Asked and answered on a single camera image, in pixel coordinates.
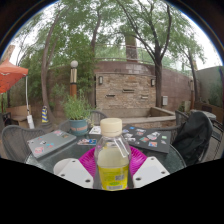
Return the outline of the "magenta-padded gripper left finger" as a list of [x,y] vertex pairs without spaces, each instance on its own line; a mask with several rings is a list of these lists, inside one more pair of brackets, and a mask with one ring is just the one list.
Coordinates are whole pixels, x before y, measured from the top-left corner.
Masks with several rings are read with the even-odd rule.
[[96,174],[94,148],[87,151],[79,159],[60,160],[53,168],[55,175],[84,188],[93,188]]

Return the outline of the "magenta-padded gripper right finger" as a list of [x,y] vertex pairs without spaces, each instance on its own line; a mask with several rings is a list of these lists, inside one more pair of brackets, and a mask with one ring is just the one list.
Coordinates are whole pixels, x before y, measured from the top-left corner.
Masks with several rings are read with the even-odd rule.
[[169,175],[156,157],[147,157],[134,147],[131,148],[129,170],[134,188],[143,187]]

